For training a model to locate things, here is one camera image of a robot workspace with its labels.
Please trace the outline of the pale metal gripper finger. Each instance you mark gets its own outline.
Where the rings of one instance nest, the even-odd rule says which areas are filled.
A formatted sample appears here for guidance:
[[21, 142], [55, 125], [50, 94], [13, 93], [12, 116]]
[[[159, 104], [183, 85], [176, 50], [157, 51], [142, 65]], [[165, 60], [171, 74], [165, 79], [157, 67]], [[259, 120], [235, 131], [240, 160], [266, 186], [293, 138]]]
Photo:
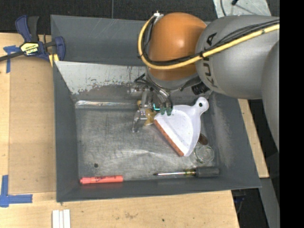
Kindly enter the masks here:
[[140, 127], [140, 121], [147, 120], [146, 113], [137, 110], [133, 117], [132, 132], [137, 133]]

